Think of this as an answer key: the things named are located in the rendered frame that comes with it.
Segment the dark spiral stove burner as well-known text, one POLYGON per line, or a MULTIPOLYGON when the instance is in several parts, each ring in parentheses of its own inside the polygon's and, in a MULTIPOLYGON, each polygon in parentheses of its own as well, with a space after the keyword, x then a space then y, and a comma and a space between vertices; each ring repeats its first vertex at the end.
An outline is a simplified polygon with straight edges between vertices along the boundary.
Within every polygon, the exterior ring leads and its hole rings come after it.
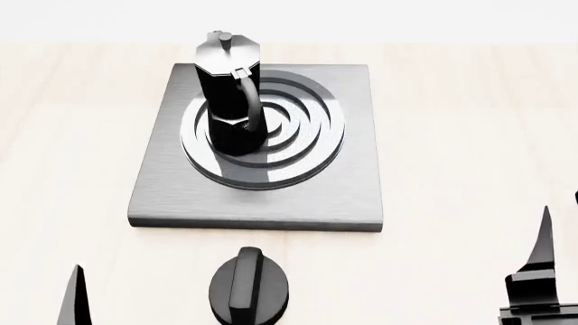
POLYGON ((282 189, 306 181, 338 155, 345 135, 340 102, 321 83, 296 72, 263 70, 261 101, 268 135, 244 156, 216 151, 209 132, 208 102, 195 97, 182 116, 182 148, 207 178, 236 189, 282 189))

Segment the black and silver moka pot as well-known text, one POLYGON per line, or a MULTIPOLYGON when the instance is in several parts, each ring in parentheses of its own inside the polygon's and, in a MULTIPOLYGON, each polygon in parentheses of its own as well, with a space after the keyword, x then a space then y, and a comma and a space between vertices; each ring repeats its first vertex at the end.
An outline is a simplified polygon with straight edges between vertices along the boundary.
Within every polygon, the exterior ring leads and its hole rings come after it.
POLYGON ((214 148, 231 156, 258 151, 268 135, 260 100, 260 45, 241 34, 209 32, 196 48, 194 66, 208 102, 214 148))

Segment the grey square stove plate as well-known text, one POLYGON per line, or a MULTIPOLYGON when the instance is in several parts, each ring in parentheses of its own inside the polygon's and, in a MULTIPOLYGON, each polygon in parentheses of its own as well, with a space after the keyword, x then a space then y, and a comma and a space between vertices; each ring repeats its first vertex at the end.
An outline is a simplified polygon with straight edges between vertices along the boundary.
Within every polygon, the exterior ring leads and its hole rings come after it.
POLYGON ((182 148, 182 116, 203 95, 192 64, 176 64, 164 91, 127 216, 133 227, 379 232, 383 205, 368 67, 265 64, 326 87, 340 102, 345 135, 311 178, 272 190, 236 189, 202 175, 182 148))

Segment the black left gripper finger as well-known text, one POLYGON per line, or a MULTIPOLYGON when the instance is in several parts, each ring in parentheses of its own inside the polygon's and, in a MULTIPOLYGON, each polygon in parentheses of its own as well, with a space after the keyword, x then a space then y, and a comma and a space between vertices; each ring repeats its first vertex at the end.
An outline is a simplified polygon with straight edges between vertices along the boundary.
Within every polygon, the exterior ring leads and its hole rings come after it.
POLYGON ((73 267, 68 280, 57 325, 93 325, 84 269, 80 265, 73 267))

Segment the black oval stove knob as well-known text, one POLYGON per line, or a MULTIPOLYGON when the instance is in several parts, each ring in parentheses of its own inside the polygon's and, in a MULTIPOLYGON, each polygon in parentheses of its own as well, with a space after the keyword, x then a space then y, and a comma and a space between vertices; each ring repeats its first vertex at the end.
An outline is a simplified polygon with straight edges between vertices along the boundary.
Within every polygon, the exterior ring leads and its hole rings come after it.
POLYGON ((288 306, 288 279, 260 248, 245 246, 211 278, 209 302, 221 325, 276 325, 288 306))

